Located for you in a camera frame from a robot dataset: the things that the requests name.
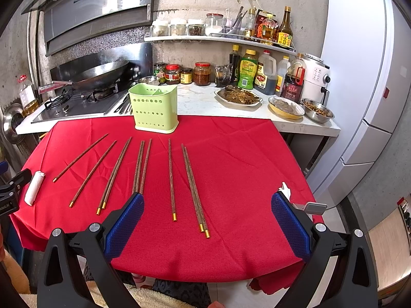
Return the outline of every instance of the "white countertop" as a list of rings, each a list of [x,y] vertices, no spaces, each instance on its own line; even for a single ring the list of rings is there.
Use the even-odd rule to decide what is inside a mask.
[[[218,99],[214,91],[215,84],[209,86],[196,86],[192,84],[178,85],[178,114],[191,116],[218,116],[218,117],[246,117],[246,118],[260,118],[271,119],[279,132],[314,134],[318,136],[336,137],[340,133],[340,128],[330,120],[326,124],[317,124],[309,120],[306,116],[302,119],[291,120],[283,119],[276,116],[268,106],[269,96],[264,95],[256,90],[253,92],[260,96],[263,101],[255,107],[240,107],[234,104],[227,104]],[[116,117],[118,113],[114,113],[116,108],[120,105],[122,99],[114,106],[114,108],[107,114],[90,114],[82,116],[85,118],[96,117]],[[57,124],[59,120],[41,121],[38,123],[31,123],[44,110],[44,105],[41,105],[31,115],[27,116],[19,126],[16,128],[17,134],[41,133],[48,132]]]

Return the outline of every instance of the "refrigerator door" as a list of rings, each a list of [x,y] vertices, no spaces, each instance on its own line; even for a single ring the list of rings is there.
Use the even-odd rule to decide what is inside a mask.
[[[327,107],[341,132],[307,176],[312,192],[326,180],[360,127],[377,85],[385,34],[384,0],[329,0],[321,58],[332,75]]]
[[[345,164],[375,162],[391,137],[391,133],[368,125],[362,121],[354,139],[350,142],[342,159]]]
[[[374,163],[345,165],[339,160],[325,182],[314,193],[317,203],[327,204],[327,208],[338,205],[365,176]]]
[[[387,9],[387,40],[377,89],[364,119],[392,133],[401,116],[411,84],[411,29],[391,0]]]

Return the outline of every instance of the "yellow bowl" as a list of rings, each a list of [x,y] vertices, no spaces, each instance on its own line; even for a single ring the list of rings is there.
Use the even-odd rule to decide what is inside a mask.
[[[297,114],[291,114],[288,112],[285,112],[279,108],[277,108],[274,104],[273,104],[273,100],[282,100],[284,102],[286,102],[289,105],[292,105],[295,109],[295,111],[297,112]],[[268,99],[268,104],[270,106],[270,108],[274,111],[274,113],[281,117],[281,118],[285,118],[285,119],[300,119],[302,116],[304,116],[304,109],[302,107],[300,107],[297,103],[293,102],[292,100],[286,99],[286,98],[281,98],[281,97],[270,97]]]

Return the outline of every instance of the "white roll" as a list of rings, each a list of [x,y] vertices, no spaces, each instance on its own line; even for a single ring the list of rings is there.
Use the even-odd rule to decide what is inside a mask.
[[[33,206],[34,200],[36,199],[37,192],[40,189],[40,185],[42,185],[43,179],[45,174],[41,171],[36,171],[30,185],[27,189],[26,195],[24,197],[24,201],[27,205]]]

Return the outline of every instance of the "green bottle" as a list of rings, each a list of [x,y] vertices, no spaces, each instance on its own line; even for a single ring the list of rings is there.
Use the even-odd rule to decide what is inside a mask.
[[[254,78],[257,73],[258,61],[256,51],[247,50],[240,62],[240,79],[238,86],[244,89],[253,89]]]

